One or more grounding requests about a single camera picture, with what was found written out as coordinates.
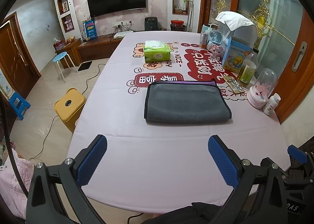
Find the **purple grey microfibre towel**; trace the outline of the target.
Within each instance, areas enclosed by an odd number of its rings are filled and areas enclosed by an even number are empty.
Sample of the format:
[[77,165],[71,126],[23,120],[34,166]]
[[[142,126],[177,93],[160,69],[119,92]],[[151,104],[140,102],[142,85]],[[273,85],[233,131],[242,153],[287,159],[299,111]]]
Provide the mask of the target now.
[[146,93],[146,121],[171,124],[211,124],[232,119],[232,111],[214,79],[154,82]]

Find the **silver orange drink can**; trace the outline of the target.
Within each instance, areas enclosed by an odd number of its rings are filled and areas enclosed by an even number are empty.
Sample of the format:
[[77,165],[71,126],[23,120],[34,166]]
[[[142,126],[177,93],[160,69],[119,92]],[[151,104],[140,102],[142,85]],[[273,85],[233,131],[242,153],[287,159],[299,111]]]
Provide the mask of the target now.
[[207,42],[208,42],[208,37],[209,37],[208,32],[201,32],[201,33],[200,33],[199,47],[200,47],[201,49],[205,49],[205,48],[206,48]]

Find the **red lidded pot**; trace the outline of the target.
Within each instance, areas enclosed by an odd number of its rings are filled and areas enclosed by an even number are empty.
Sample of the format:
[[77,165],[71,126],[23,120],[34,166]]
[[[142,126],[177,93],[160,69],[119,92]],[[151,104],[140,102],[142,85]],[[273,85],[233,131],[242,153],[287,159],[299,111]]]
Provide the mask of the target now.
[[182,20],[173,19],[173,20],[171,20],[171,23],[170,23],[170,29],[172,31],[185,32],[186,31],[186,25],[184,24],[184,21],[182,21]]

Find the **blue duck carton box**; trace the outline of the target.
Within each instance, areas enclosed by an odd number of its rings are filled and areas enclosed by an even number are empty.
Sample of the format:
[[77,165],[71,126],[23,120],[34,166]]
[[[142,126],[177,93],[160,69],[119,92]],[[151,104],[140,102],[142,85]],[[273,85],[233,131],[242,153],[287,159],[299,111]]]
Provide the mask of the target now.
[[230,37],[221,63],[224,70],[238,73],[245,57],[251,51],[252,48],[248,45],[248,42],[235,36]]

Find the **dark grey air fryer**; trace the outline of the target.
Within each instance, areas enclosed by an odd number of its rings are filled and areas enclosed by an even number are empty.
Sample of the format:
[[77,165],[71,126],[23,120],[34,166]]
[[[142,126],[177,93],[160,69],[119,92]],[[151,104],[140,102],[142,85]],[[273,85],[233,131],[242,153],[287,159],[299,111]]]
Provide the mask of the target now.
[[158,31],[158,18],[157,17],[145,17],[144,19],[144,29],[145,31]]

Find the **pink castle snow globe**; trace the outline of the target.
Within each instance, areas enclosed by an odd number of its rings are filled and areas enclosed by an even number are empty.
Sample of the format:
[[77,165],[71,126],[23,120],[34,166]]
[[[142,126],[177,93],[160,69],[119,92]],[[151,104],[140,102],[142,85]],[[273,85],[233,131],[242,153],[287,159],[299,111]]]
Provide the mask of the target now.
[[225,48],[222,45],[223,36],[217,30],[213,30],[209,33],[209,40],[206,46],[213,59],[222,61],[225,53]]

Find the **glass bottle yellow liquid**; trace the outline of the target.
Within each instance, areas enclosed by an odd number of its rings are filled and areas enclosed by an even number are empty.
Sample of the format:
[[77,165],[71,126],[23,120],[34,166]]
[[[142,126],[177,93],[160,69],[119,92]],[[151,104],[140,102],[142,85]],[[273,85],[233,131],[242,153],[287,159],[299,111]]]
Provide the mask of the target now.
[[237,76],[238,83],[243,87],[247,87],[254,76],[258,63],[258,53],[257,48],[253,48],[252,52],[245,57],[239,74]]

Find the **blue plastic step stool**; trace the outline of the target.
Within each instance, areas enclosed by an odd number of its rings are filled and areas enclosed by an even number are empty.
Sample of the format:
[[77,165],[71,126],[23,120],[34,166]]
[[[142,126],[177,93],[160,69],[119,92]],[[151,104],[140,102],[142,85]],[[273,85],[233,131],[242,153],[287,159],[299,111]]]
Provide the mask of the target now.
[[17,92],[13,93],[8,102],[20,120],[24,119],[24,113],[31,107],[30,103]]

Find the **yellow square stool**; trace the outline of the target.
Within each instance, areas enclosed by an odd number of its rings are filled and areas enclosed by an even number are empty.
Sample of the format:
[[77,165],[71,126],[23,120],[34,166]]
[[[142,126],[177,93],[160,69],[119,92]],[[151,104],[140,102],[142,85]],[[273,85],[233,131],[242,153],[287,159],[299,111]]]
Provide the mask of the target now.
[[75,131],[76,121],[79,119],[86,101],[87,99],[76,88],[70,88],[54,104],[55,112],[71,133]]

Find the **green tissue pack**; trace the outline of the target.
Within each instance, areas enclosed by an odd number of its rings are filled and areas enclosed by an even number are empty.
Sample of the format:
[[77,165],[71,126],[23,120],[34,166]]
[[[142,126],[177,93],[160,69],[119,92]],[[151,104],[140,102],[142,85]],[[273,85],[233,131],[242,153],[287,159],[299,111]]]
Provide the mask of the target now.
[[170,48],[162,41],[145,41],[143,46],[145,62],[170,61]]

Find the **gold blister pill pack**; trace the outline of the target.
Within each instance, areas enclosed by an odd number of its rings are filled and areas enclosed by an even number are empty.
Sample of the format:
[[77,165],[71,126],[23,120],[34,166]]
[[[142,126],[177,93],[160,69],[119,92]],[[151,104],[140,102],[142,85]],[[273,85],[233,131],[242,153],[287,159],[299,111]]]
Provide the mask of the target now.
[[245,93],[245,90],[233,76],[224,76],[223,79],[235,94]]

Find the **blue standing poster box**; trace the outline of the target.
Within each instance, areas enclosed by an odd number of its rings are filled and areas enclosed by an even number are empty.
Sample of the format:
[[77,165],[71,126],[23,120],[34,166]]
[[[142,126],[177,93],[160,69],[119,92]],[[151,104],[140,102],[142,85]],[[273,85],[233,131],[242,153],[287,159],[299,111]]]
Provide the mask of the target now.
[[86,41],[94,40],[97,38],[97,32],[95,28],[94,19],[88,19],[82,22],[84,27],[85,39]]

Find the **wooden tv cabinet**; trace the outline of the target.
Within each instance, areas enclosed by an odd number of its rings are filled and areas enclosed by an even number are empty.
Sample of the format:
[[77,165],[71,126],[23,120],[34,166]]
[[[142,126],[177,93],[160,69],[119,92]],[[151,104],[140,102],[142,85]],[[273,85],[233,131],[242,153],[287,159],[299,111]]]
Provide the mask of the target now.
[[110,58],[121,41],[122,39],[114,39],[109,35],[86,42],[78,38],[55,53],[67,52],[75,66],[79,67],[86,61]]

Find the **brown wooden door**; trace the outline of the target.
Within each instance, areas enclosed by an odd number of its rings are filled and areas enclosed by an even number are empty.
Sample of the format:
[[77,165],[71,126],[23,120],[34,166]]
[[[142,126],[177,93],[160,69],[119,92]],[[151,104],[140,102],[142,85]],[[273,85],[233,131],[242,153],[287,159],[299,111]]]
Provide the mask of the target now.
[[41,77],[23,39],[16,12],[1,23],[1,71],[23,98]]

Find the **wooden sliding glass door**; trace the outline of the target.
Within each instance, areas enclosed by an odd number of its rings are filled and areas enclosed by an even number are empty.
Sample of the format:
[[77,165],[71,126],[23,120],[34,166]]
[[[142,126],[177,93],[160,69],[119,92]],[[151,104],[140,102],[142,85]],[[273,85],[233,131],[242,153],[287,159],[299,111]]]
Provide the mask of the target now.
[[200,24],[212,23],[221,11],[237,12],[257,27],[259,67],[278,76],[276,108],[284,122],[313,89],[313,21],[300,0],[201,0]]

